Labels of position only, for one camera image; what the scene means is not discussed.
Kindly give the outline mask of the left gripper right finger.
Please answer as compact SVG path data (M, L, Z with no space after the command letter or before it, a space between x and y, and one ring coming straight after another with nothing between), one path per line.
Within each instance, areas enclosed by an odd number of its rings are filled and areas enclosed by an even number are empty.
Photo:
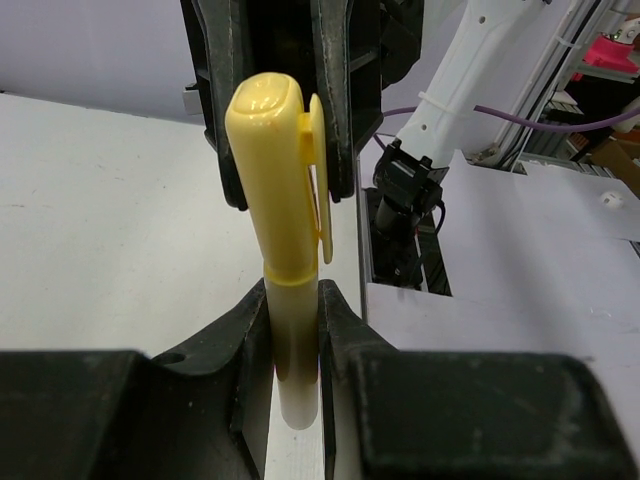
M563 354L407 351L319 286L328 479L635 479L601 384Z

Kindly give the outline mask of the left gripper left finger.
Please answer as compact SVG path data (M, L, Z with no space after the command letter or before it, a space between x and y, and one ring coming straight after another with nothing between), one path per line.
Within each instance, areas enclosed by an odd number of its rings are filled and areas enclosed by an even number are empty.
M273 362L266 291L173 348L5 351L5 479L260 479Z

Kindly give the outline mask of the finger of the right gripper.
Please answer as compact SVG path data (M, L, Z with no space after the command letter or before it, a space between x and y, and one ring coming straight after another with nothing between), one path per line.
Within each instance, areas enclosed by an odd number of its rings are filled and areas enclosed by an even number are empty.
M206 79L212 120L206 135L218 157L223 193L228 205L248 208L224 123L225 114L239 84L253 72L251 40L244 1L194 1L204 37Z
M349 98L347 1L312 1L311 25L317 93L325 114L331 199L354 195L353 136Z

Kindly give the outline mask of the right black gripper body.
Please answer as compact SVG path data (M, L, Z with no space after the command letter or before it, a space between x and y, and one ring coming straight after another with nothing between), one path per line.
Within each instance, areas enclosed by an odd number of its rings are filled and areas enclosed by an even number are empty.
M212 120L204 37L192 5L181 4L196 89L205 121ZM294 77L304 99L318 95L311 25L312 1L244 1L253 74L275 71ZM353 150L361 149L381 124L381 96L417 62L422 37L420 1L347 1L349 98Z

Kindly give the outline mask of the small yellow cylinder eraser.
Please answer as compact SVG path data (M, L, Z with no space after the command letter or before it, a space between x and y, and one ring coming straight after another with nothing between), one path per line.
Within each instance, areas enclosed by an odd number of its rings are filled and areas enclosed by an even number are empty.
M321 100L303 100L283 73L254 75L236 89L225 129L267 278L297 285L333 258L327 146Z

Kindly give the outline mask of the yellow glue stick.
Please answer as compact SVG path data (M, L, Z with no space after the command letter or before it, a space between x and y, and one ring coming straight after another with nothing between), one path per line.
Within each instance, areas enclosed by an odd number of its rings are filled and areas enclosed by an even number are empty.
M318 275L285 278L265 266L264 284L281 415L305 430L318 414Z

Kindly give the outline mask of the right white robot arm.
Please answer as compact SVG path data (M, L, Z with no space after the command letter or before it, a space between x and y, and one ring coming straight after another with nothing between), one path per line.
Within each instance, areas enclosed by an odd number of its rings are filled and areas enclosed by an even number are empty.
M544 1L469 1L416 112L400 132L404 152L445 166L457 148L463 118L506 50L541 15ZM328 190L352 196L355 158L383 119L383 90L402 80L421 53L423 27L437 1L184 1L181 10L205 136L216 151L226 202L247 200L224 115L249 77L294 77L305 99L325 112Z

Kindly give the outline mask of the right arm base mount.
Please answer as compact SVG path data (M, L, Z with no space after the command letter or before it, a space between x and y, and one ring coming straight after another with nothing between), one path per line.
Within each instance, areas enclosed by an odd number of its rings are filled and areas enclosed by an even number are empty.
M413 231L397 239L375 227L382 194L375 188L364 190L370 232L372 282L438 295L451 296L451 287L436 231L440 211L423 217Z

